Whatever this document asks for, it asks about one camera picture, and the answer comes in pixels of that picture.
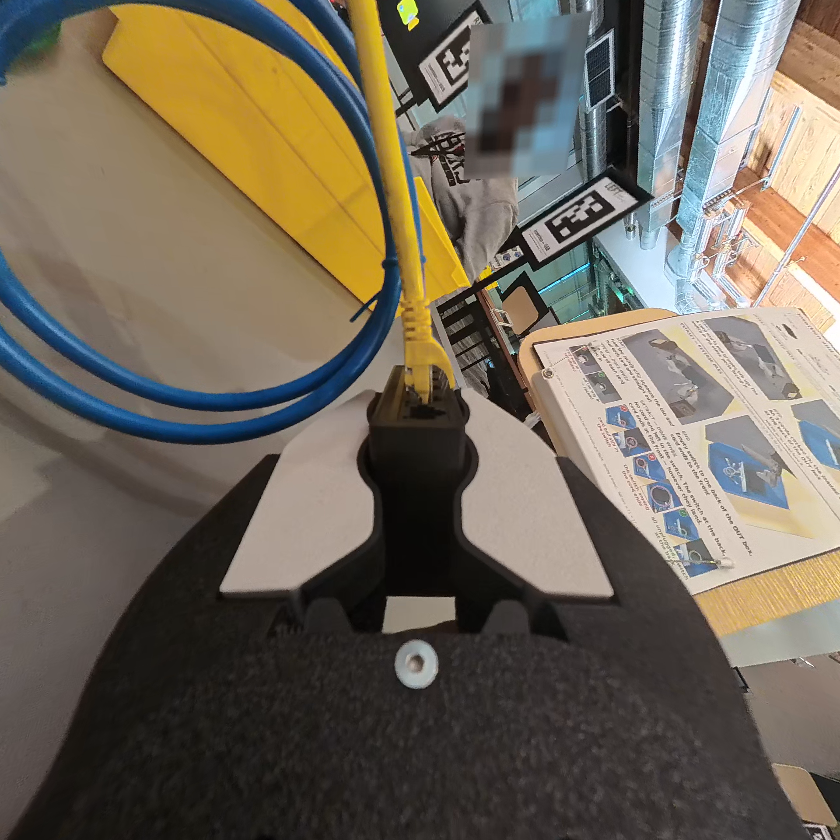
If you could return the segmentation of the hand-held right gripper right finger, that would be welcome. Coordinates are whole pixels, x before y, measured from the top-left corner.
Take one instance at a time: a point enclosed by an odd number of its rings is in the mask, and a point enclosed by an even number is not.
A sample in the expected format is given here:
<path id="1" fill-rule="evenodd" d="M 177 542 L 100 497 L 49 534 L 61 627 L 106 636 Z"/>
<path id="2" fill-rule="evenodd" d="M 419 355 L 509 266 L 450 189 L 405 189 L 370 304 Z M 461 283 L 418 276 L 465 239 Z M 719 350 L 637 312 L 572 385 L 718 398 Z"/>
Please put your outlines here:
<path id="1" fill-rule="evenodd" d="M 614 589 L 552 448 L 475 391 L 462 391 L 469 466 L 455 492 L 459 627 L 481 632 L 503 602 L 538 635 L 566 635 L 558 606 L 603 606 Z"/>

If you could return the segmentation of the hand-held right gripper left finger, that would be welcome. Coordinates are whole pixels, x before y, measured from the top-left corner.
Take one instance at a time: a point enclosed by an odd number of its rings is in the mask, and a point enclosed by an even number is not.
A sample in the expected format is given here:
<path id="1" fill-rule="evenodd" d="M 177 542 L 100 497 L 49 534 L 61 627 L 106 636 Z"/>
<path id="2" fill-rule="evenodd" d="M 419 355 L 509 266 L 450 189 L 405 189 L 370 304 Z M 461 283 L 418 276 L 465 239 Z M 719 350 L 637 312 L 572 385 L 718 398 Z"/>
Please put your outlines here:
<path id="1" fill-rule="evenodd" d="M 219 586 L 285 603 L 307 630 L 357 631 L 385 569 L 377 491 L 363 477 L 373 390 L 316 416 L 282 450 Z"/>

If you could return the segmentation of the black network switch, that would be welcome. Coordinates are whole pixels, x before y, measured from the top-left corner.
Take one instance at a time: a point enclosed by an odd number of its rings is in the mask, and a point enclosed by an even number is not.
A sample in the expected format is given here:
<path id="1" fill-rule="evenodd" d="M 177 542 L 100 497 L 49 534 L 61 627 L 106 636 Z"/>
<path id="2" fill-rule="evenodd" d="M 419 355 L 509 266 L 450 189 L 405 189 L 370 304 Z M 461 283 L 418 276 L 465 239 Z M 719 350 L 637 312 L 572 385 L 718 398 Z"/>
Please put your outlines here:
<path id="1" fill-rule="evenodd" d="M 469 412 L 447 376 L 433 373 L 423 403 L 396 365 L 368 409 L 366 466 L 384 516 L 388 595 L 454 596 L 455 492 L 465 477 Z"/>

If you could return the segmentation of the yellow storage bin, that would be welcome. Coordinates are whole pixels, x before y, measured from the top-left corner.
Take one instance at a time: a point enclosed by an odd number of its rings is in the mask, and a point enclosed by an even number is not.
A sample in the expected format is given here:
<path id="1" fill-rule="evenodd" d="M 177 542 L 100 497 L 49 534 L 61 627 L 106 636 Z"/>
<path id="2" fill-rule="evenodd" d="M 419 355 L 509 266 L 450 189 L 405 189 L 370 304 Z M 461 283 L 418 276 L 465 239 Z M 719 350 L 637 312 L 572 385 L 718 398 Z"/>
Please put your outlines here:
<path id="1" fill-rule="evenodd" d="M 385 241 L 371 176 L 309 75 L 205 17 L 111 10 L 105 65 L 359 302 L 378 293 Z"/>

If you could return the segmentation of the black wooden chair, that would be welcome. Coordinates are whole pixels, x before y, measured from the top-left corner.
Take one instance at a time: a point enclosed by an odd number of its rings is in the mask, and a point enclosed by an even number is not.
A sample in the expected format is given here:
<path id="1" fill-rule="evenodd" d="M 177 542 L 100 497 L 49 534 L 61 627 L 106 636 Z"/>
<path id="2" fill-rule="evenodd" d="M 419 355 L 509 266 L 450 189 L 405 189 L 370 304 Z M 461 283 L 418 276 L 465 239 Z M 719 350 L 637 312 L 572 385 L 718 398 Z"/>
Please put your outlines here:
<path id="1" fill-rule="evenodd" d="M 465 384 L 523 418 L 531 410 L 531 402 L 518 365 L 518 348 L 550 314 L 550 307 L 526 272 L 498 292 L 498 301 L 489 286 L 488 277 L 439 302 L 437 315 Z"/>

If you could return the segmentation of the metal ventilation duct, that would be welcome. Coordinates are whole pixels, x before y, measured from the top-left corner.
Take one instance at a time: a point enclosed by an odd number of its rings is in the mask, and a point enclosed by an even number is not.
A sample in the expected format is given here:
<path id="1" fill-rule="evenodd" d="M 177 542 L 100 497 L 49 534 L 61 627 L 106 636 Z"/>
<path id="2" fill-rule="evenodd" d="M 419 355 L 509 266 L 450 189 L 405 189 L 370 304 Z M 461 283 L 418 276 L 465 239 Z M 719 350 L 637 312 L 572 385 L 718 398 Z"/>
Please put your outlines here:
<path id="1" fill-rule="evenodd" d="M 704 211 L 733 187 L 799 6 L 799 1 L 719 3 L 676 216 L 682 235 L 667 259 L 678 313 L 697 311 L 694 279 L 705 249 Z"/>
<path id="2" fill-rule="evenodd" d="M 637 183 L 651 201 L 638 212 L 639 244 L 653 249 L 676 194 L 701 1 L 646 1 L 639 70 Z"/>

